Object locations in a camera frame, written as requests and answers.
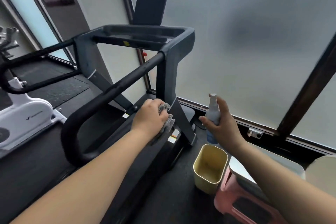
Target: person's right arm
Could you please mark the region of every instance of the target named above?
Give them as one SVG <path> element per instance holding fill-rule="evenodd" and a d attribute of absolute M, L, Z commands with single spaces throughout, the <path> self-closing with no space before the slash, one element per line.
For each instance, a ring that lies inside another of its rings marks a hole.
<path fill-rule="evenodd" d="M 217 98 L 221 111 L 216 126 L 199 119 L 218 143 L 245 167 L 272 204 L 290 224 L 336 223 L 336 198 L 314 187 L 292 171 L 247 143 L 226 102 Z"/>

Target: person's left arm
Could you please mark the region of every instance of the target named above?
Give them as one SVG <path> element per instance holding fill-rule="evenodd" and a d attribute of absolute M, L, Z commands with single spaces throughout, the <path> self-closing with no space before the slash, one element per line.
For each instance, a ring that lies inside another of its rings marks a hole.
<path fill-rule="evenodd" d="M 131 131 L 97 158 L 55 186 L 11 224 L 99 224 L 136 156 L 161 130 L 168 113 L 160 99 L 147 99 Z"/>

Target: hand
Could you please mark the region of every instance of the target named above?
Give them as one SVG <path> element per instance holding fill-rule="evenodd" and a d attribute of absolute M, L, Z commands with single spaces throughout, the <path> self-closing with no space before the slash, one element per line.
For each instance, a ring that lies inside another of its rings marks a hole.
<path fill-rule="evenodd" d="M 158 107 L 164 104 L 161 99 L 147 99 L 133 119 L 131 130 L 143 133 L 150 141 L 161 130 L 168 119 L 167 110 L 159 115 Z"/>
<path fill-rule="evenodd" d="M 217 142 L 225 150 L 233 154 L 246 141 L 240 134 L 237 122 L 231 116 L 225 100 L 217 96 L 217 103 L 220 109 L 220 122 L 218 126 L 204 116 L 200 116 L 199 120 L 214 135 Z"/>

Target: beige plastic bin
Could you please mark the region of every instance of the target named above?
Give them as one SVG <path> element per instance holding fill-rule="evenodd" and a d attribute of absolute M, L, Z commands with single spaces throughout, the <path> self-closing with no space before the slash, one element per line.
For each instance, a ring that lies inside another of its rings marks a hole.
<path fill-rule="evenodd" d="M 227 153 L 210 144 L 201 148 L 194 162 L 195 185 L 207 194 L 214 194 L 224 174 Z"/>

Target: forearm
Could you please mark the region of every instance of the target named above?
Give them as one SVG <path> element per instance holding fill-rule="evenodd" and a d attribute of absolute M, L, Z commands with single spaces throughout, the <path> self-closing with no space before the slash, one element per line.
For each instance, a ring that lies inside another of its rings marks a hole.
<path fill-rule="evenodd" d="M 131 131 L 66 178 L 12 223 L 99 223 L 136 156 L 144 135 Z"/>
<path fill-rule="evenodd" d="M 336 199 L 245 143 L 233 153 L 290 224 L 334 223 Z"/>

